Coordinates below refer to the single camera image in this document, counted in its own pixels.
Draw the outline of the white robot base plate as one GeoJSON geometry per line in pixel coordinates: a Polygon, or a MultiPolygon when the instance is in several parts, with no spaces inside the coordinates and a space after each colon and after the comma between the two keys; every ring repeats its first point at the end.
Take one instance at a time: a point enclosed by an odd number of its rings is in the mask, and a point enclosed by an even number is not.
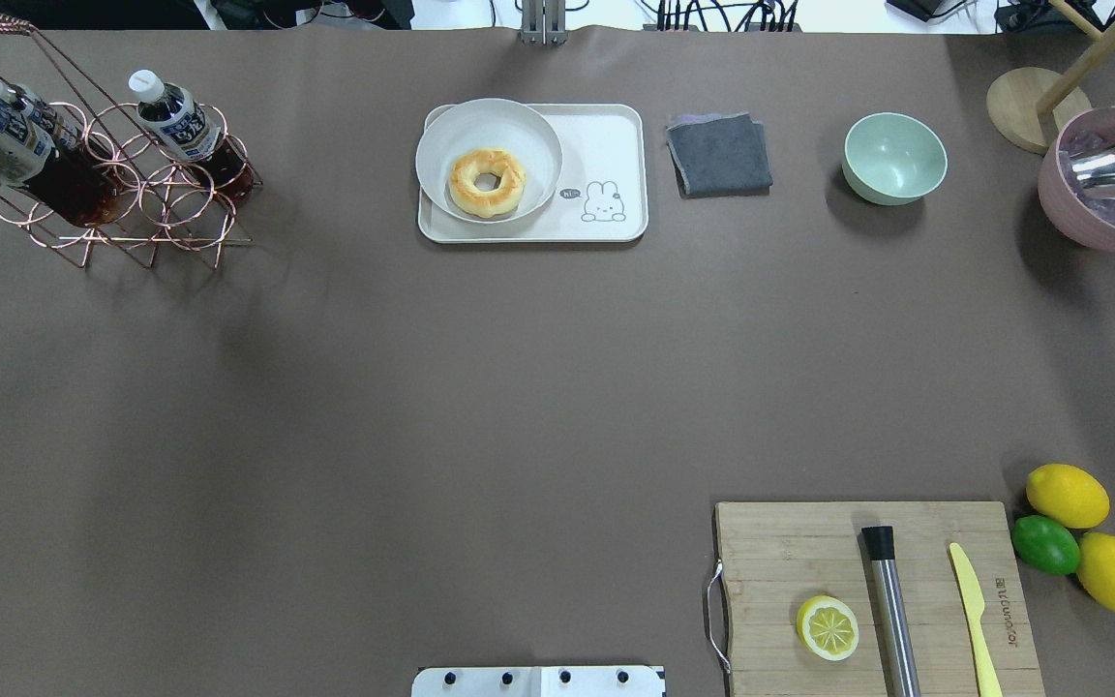
{"type": "Polygon", "coordinates": [[[665,696],[663,667],[647,665],[430,667],[411,696],[665,696]]]}

